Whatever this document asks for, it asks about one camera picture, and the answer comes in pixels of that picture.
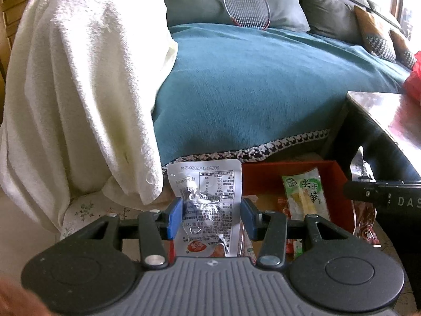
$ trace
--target badminton racket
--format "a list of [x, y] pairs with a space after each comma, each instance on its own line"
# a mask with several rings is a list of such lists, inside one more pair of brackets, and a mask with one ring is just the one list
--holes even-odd
[[224, 0], [232, 21], [241, 27], [265, 30], [270, 24], [270, 8], [266, 0]]

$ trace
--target red logo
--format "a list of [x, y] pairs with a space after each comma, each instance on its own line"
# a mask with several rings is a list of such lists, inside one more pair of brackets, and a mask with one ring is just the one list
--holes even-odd
[[202, 244], [201, 242], [194, 240], [190, 242], [190, 244], [187, 246], [187, 249], [191, 252], [201, 252], [206, 248], [205, 244]]

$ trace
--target wooden cabinet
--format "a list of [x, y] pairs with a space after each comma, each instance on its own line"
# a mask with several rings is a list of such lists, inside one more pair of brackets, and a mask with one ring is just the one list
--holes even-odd
[[0, 20], [0, 118], [3, 120], [4, 85], [9, 65], [10, 51], [26, 4], [29, 0], [1, 0]]

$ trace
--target orange pillow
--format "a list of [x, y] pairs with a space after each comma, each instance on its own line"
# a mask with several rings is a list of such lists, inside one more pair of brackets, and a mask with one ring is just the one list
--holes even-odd
[[374, 15], [359, 6], [354, 7], [354, 12], [365, 49], [381, 59], [395, 63], [396, 53], [389, 35], [389, 29]]
[[397, 60], [405, 65], [408, 69], [412, 70], [416, 59], [414, 57], [414, 52], [410, 50], [409, 41], [403, 36], [402, 33], [398, 33], [394, 30], [390, 30], [390, 37], [393, 41]]

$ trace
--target white blanket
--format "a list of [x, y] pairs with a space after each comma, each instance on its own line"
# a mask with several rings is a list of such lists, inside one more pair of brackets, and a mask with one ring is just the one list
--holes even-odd
[[162, 191], [151, 112], [177, 43], [164, 0], [30, 0], [1, 126], [0, 184], [45, 228], [99, 191], [140, 209]]

